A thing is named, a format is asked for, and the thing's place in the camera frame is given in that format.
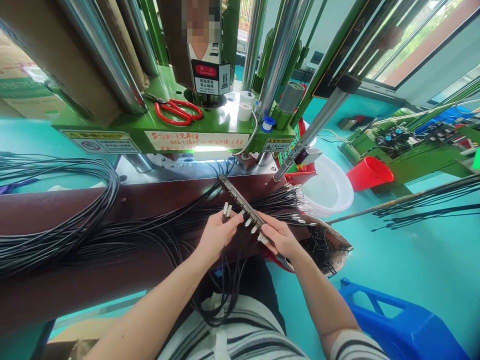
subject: striped shirt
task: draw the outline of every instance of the striped shirt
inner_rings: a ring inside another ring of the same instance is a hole
[[[203,309],[220,304],[221,294],[202,303]],[[220,327],[210,327],[194,311],[172,336],[158,360],[308,359],[285,336],[272,312],[261,302],[240,295],[235,309]],[[332,360],[387,360],[380,346],[362,332],[345,330],[333,344]]]

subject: red bucket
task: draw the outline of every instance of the red bucket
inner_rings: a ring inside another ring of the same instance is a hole
[[[367,156],[346,173],[354,191],[359,192],[374,186],[391,183],[395,177],[383,162]]]

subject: scissors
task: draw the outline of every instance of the scissors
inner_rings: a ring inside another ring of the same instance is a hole
[[[192,120],[200,120],[201,118],[204,117],[204,113],[202,112],[202,109],[200,109],[198,106],[193,105],[190,102],[176,100],[176,99],[170,99],[170,101],[166,101],[148,92],[145,92],[145,95],[147,95],[155,103],[155,112],[158,115],[158,117],[168,124],[176,125],[176,126],[188,126],[192,123]],[[196,115],[189,114],[188,112],[180,108],[179,105],[186,108],[193,109],[197,114]],[[185,119],[185,121],[177,121],[164,116],[162,114],[162,109],[172,114],[178,115],[179,117]]]

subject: hand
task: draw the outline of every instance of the hand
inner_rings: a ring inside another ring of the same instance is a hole
[[[195,250],[195,253],[210,262],[210,266],[219,259],[224,247],[232,240],[237,232],[237,226],[244,222],[244,217],[234,211],[231,212],[230,220],[226,223],[222,223],[223,216],[222,210],[208,218]]]
[[[274,254],[280,252],[286,258],[293,260],[305,252],[285,222],[260,211],[257,211],[257,213],[266,222],[261,226],[261,230],[274,242],[274,247],[267,245]]]

